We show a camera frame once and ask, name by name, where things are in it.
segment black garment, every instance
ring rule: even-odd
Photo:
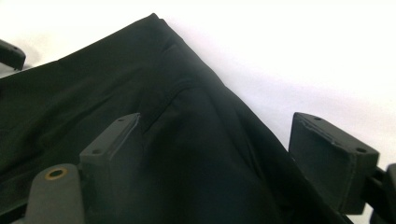
[[[0,90],[1,213],[26,203],[39,171],[77,164],[113,120],[139,112],[143,149],[119,223],[344,223],[276,137],[154,14],[2,78]]]

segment white background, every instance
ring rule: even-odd
[[[396,162],[396,5],[390,1],[108,2],[0,0],[0,38],[26,53],[27,68],[36,67],[155,12],[285,147],[299,111],[380,151],[381,168]],[[0,66],[0,77],[11,71]],[[352,220],[368,223],[368,216]]]

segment black cloth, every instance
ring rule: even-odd
[[[112,121],[141,114],[143,147],[114,223],[344,223],[264,124],[155,14],[0,79],[0,211]]]

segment black fabric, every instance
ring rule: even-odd
[[[0,79],[0,213],[26,203],[39,171],[77,164],[113,120],[136,112],[143,149],[128,206],[114,221],[344,223],[276,137],[155,14]]]

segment white surface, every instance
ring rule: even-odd
[[[155,12],[285,147],[299,111],[379,150],[381,168],[396,162],[395,5],[53,2],[0,0],[0,38],[23,49],[29,66],[62,58]],[[0,77],[6,73],[0,67]],[[352,220],[368,223],[368,216]]]

